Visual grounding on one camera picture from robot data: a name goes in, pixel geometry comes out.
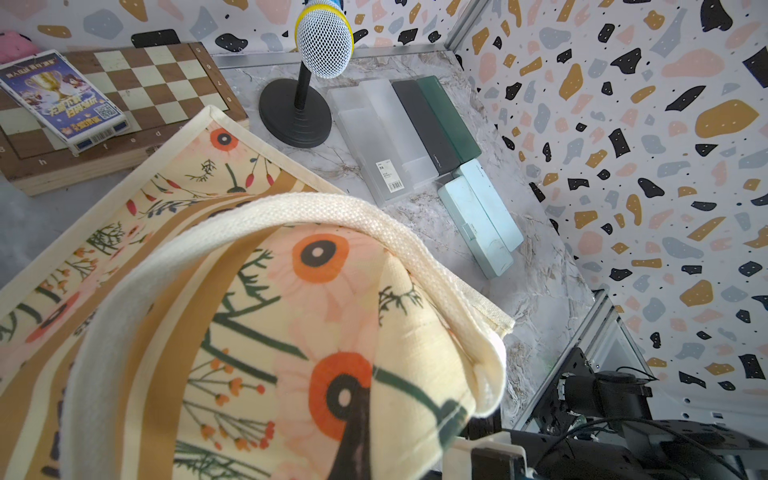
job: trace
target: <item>wooden chessboard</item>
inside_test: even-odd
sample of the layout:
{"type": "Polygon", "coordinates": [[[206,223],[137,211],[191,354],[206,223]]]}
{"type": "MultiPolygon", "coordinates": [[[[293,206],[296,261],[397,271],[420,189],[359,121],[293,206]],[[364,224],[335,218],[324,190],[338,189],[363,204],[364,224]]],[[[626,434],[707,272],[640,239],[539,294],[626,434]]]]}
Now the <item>wooden chessboard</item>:
{"type": "Polygon", "coordinates": [[[0,171],[27,195],[135,167],[207,105],[248,117],[202,44],[65,55],[131,121],[132,129],[77,157],[0,91],[0,171]]]}

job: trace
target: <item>qr code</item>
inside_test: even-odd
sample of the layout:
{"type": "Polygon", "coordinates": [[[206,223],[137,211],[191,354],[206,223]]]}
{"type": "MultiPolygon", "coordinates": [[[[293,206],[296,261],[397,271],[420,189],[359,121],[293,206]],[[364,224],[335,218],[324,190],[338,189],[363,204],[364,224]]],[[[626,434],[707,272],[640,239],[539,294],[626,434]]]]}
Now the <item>qr code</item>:
{"type": "Polygon", "coordinates": [[[99,105],[98,107],[94,108],[94,111],[98,114],[99,117],[105,120],[118,114],[118,111],[115,110],[114,107],[112,107],[110,104],[99,105]]]}

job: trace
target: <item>terrazzo pattern wall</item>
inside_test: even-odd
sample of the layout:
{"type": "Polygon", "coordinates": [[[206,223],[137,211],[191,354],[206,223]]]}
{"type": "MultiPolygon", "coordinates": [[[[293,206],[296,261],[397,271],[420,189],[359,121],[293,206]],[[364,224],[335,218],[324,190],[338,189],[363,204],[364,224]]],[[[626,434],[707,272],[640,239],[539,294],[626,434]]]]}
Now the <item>terrazzo pattern wall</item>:
{"type": "Polygon", "coordinates": [[[457,50],[655,375],[724,402],[768,396],[766,24],[761,0],[491,0],[457,50]]]}
{"type": "MultiPolygon", "coordinates": [[[[125,48],[133,34],[172,28],[212,54],[291,51],[304,0],[0,0],[0,31],[43,49],[125,48]]],[[[468,0],[345,0],[357,47],[445,41],[468,0]]]]}

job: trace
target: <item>black cable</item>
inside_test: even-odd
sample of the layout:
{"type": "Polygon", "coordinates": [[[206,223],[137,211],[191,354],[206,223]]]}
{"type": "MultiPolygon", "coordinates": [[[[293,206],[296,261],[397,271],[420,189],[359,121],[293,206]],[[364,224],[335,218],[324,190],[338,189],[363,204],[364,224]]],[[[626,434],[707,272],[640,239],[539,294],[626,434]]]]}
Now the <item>black cable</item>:
{"type": "Polygon", "coordinates": [[[617,368],[617,369],[616,369],[616,371],[618,372],[618,371],[619,371],[619,370],[621,370],[621,369],[629,369],[629,370],[634,370],[635,372],[640,372],[640,373],[642,373],[643,375],[646,375],[646,376],[647,376],[649,379],[651,379],[651,380],[658,380],[658,378],[656,378],[655,376],[653,376],[653,375],[651,375],[650,373],[646,372],[645,370],[636,369],[636,368],[634,368],[633,366],[620,366],[619,368],[617,368]]]}
{"type": "Polygon", "coordinates": [[[534,465],[534,468],[536,468],[538,466],[538,464],[541,463],[541,460],[543,460],[547,455],[552,453],[552,451],[554,450],[554,447],[558,446],[560,444],[560,442],[562,442],[563,440],[567,439],[569,436],[571,436],[571,435],[573,435],[575,433],[578,433],[581,430],[587,429],[587,428],[589,428],[589,427],[591,427],[593,425],[597,425],[598,423],[606,423],[606,422],[637,422],[637,423],[644,423],[646,425],[654,426],[654,427],[656,427],[659,430],[664,430],[666,433],[674,435],[676,438],[679,438],[679,439],[685,441],[686,443],[688,443],[689,445],[692,445],[692,446],[696,447],[697,449],[701,450],[702,452],[706,453],[715,462],[717,462],[717,463],[721,464],[723,467],[727,468],[728,471],[733,473],[737,478],[740,478],[740,480],[747,480],[745,475],[741,475],[734,467],[732,467],[731,465],[728,465],[725,460],[723,460],[719,456],[717,456],[714,453],[712,453],[711,450],[709,450],[704,445],[701,445],[699,442],[697,442],[697,441],[695,441],[693,439],[689,439],[685,435],[683,435],[681,433],[678,433],[678,432],[675,432],[673,429],[670,429],[669,427],[661,425],[659,422],[654,422],[653,420],[646,420],[646,419],[632,419],[632,418],[629,418],[629,417],[608,417],[608,418],[602,419],[602,420],[593,420],[591,422],[587,422],[585,424],[579,425],[575,429],[572,429],[570,432],[566,432],[565,434],[560,435],[554,441],[554,443],[550,444],[549,447],[547,447],[547,449],[544,450],[544,453],[541,454],[541,457],[539,458],[538,462],[536,462],[536,464],[534,465]]]}

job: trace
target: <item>marble surface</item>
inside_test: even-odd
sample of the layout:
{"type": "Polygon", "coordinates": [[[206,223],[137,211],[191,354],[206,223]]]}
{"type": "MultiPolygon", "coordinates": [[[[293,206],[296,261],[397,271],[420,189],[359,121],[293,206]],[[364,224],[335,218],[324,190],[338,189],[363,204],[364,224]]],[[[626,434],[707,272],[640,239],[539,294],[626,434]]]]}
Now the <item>marble surface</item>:
{"type": "MultiPolygon", "coordinates": [[[[248,112],[254,134],[342,190],[373,203],[360,169],[335,124],[328,140],[310,150],[281,143],[263,126],[258,113],[260,92],[269,81],[296,78],[298,72],[298,65],[278,65],[225,70],[223,74],[248,112]]],[[[528,186],[521,162],[488,121],[451,53],[360,58],[353,60],[341,77],[313,78],[311,85],[325,94],[328,88],[355,85],[361,80],[428,75],[438,77],[475,136],[483,151],[480,163],[525,241],[513,254],[514,265],[503,276],[488,280],[438,198],[440,183],[423,187],[411,197],[388,205],[384,211],[414,230],[440,262],[517,320],[514,332],[505,338],[508,394],[502,406],[502,424],[512,427],[594,302],[572,256],[565,251],[528,186]]]]}

